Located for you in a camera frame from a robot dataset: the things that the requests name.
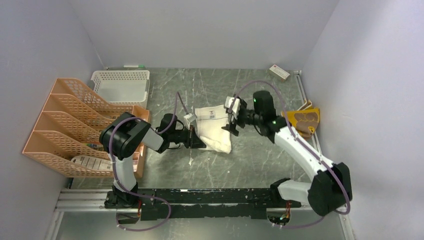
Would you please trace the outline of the white terry towel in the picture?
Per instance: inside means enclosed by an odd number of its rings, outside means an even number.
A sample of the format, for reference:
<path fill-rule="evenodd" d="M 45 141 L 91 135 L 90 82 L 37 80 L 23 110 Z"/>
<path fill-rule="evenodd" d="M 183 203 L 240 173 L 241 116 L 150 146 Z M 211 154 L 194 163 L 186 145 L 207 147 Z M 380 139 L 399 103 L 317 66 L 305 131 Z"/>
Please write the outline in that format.
<path fill-rule="evenodd" d="M 222 129 L 229 123 L 224 105 L 195 109 L 196 134 L 206 145 L 205 151 L 229 154 L 232 150 L 230 132 Z"/>

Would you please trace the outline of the yellow grey patterned towel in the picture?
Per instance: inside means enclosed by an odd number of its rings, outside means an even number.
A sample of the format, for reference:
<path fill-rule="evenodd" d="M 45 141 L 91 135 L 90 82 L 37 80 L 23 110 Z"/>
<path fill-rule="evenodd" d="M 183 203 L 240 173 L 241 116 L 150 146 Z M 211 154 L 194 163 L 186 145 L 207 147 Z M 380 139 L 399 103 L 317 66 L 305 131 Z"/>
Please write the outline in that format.
<path fill-rule="evenodd" d="M 309 99 L 305 99 L 297 110 L 287 111 L 286 114 L 282 111 L 281 116 L 287 117 L 290 125 L 306 140 L 315 134 L 321 119 L 320 109 L 314 107 Z"/>

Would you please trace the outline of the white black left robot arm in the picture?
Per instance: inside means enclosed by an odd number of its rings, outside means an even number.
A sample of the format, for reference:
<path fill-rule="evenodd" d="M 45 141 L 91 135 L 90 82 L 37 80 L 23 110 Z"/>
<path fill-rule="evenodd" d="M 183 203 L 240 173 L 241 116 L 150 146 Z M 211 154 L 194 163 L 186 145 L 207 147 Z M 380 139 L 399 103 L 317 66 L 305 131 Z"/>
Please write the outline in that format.
<path fill-rule="evenodd" d="M 139 200 L 138 183 L 133 169 L 132 157 L 140 145 L 157 153 L 163 153 L 170 144 L 183 144 L 187 149 L 205 149 L 207 145 L 197 136 L 194 126 L 183 126 L 174 114 L 163 116 L 160 125 L 151 124 L 129 112 L 122 113 L 99 136 L 99 142 L 108 153 L 112 163 L 114 182 L 112 192 L 126 208 L 134 207 Z"/>

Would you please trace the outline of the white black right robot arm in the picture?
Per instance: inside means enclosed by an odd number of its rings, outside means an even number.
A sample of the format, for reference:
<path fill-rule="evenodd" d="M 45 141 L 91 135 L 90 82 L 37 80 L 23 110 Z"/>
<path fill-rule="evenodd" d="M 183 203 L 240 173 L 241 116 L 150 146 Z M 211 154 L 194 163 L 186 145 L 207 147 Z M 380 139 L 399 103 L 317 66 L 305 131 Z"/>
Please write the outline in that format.
<path fill-rule="evenodd" d="M 314 149 L 287 120 L 277 113 L 269 91 L 253 94 L 253 108 L 238 96 L 228 96 L 224 109 L 229 123 L 224 130 L 238 136 L 237 127 L 254 126 L 261 136 L 287 152 L 305 171 L 310 183 L 283 178 L 270 186 L 270 202 L 282 207 L 288 201 L 307 203 L 319 216 L 346 206 L 353 199 L 350 170 L 346 164 L 334 163 Z"/>

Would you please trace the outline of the white red small box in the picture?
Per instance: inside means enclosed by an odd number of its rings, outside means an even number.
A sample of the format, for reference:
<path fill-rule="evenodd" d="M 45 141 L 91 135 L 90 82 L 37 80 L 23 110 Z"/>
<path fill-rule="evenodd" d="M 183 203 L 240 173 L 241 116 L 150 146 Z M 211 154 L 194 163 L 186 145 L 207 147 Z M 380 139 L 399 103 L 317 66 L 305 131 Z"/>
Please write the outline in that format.
<path fill-rule="evenodd" d="M 274 76 L 277 79 L 280 79 L 282 82 L 287 80 L 291 75 L 289 72 L 277 66 L 276 64 L 273 64 L 267 71 L 270 75 Z"/>

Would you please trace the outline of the white perforated plastic basket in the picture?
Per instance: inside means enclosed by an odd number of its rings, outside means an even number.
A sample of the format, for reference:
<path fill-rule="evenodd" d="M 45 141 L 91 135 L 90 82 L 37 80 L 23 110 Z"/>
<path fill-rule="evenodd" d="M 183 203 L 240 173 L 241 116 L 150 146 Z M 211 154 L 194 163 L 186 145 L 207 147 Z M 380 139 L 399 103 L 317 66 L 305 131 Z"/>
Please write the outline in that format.
<path fill-rule="evenodd" d="M 92 74 L 91 81 L 93 91 L 111 104 L 147 107 L 148 70 L 98 70 Z"/>

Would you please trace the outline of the white green marker pen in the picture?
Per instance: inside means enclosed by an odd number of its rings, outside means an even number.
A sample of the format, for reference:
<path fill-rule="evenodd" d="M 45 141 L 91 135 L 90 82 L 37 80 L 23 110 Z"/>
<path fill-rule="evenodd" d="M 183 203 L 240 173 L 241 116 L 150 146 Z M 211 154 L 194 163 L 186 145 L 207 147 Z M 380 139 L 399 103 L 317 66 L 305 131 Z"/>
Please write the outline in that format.
<path fill-rule="evenodd" d="M 145 66 L 142 64 L 125 64 L 123 65 L 124 68 L 134 68 L 134 69 L 144 69 Z"/>

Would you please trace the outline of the white packet in file rack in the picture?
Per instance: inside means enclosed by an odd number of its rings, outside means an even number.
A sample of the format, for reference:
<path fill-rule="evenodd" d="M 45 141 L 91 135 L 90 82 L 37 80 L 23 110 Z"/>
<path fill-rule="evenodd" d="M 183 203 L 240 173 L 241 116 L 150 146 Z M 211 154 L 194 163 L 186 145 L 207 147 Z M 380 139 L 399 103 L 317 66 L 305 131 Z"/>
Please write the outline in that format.
<path fill-rule="evenodd" d="M 97 157 L 78 155 L 73 157 L 70 161 L 95 171 L 111 172 L 113 170 L 110 160 L 105 160 Z"/>

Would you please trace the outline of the orange mesh file rack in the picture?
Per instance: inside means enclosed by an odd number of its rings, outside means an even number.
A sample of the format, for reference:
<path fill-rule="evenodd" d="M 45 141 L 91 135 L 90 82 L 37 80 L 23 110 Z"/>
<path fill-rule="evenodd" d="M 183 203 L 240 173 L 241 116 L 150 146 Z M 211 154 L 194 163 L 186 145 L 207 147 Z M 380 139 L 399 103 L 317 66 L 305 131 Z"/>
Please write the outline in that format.
<path fill-rule="evenodd" d="M 101 131 L 115 117 L 133 109 L 132 105 L 108 103 L 77 78 L 58 78 L 22 153 L 66 177 L 111 177 L 110 172 L 71 160 L 80 155 L 108 159 L 106 152 L 88 145 L 98 144 Z"/>

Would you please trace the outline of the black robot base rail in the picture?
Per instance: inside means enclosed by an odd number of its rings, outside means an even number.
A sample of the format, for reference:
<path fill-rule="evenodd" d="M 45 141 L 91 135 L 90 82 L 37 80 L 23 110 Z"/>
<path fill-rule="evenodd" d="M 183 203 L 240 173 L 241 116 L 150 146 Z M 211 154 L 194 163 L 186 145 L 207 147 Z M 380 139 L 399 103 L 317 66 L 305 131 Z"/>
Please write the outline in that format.
<path fill-rule="evenodd" d="M 109 191 L 104 208 L 140 213 L 140 221 L 182 218 L 250 217 L 268 219 L 268 210 L 299 208 L 301 203 L 283 200 L 270 188 L 140 188 L 136 201 L 127 204 Z"/>

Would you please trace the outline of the aluminium frame rail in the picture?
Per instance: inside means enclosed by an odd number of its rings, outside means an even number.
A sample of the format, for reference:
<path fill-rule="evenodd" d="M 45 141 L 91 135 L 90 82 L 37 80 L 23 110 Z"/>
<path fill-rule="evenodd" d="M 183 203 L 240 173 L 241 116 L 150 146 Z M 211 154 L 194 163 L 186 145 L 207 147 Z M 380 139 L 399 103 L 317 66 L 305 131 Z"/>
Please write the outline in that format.
<path fill-rule="evenodd" d="M 58 235 L 66 212 L 116 213 L 121 224 L 189 218 L 250 217 L 282 222 L 285 212 L 306 212 L 309 207 L 278 200 L 268 188 L 171 189 L 141 188 L 142 197 L 126 204 L 108 189 L 63 189 L 58 197 L 45 239 Z"/>

